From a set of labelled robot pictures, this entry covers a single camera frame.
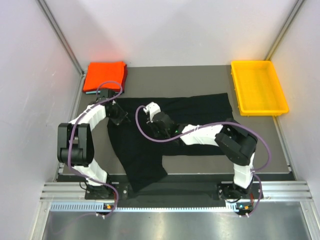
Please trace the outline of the black t-shirt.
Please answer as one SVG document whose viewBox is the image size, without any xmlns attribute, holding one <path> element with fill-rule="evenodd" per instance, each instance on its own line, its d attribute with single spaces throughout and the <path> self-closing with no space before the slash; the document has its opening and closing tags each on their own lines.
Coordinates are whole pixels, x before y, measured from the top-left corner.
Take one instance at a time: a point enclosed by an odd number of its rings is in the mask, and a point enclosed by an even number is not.
<svg viewBox="0 0 320 240">
<path fill-rule="evenodd" d="M 148 116 L 137 111 L 139 106 L 154 102 L 176 124 L 205 125 L 224 122 L 233 118 L 232 106 L 227 93 L 191 97 L 118 98 L 117 103 L 127 112 L 127 121 L 115 125 L 107 123 L 111 146 L 127 175 L 135 193 L 167 176 L 163 156 L 222 156 L 222 150 L 213 145 L 185 145 L 180 140 L 157 143 L 142 134 L 158 140 L 177 135 L 176 127 L 161 134 L 152 128 Z"/>
</svg>

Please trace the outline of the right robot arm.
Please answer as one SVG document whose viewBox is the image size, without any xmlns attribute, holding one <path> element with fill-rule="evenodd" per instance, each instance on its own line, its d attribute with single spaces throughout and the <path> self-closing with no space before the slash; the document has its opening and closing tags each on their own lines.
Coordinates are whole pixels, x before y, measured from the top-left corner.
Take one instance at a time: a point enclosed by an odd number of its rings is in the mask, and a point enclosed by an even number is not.
<svg viewBox="0 0 320 240">
<path fill-rule="evenodd" d="M 163 111 L 143 111 L 148 115 L 147 124 L 151 127 L 154 136 L 159 140 L 174 141 L 180 145 L 206 145 L 218 147 L 233 163 L 234 176 L 231 187 L 220 191 L 224 200 L 240 200 L 249 195 L 253 183 L 253 160 L 255 157 L 258 139 L 247 130 L 232 124 L 218 124 L 204 127 L 192 124 L 177 124 Z"/>
</svg>

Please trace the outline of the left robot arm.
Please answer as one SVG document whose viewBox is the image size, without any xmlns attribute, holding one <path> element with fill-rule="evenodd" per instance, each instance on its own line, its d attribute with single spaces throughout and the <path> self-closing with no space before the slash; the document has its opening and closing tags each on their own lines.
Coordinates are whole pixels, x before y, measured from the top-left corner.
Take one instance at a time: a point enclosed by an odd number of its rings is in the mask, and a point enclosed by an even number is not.
<svg viewBox="0 0 320 240">
<path fill-rule="evenodd" d="M 122 94 L 102 89 L 78 117 L 61 123 L 57 130 L 57 159 L 85 179 L 86 191 L 99 199 L 118 198 L 109 174 L 95 160 L 92 131 L 104 119 L 115 125 L 127 122 L 128 113 L 116 102 Z"/>
</svg>

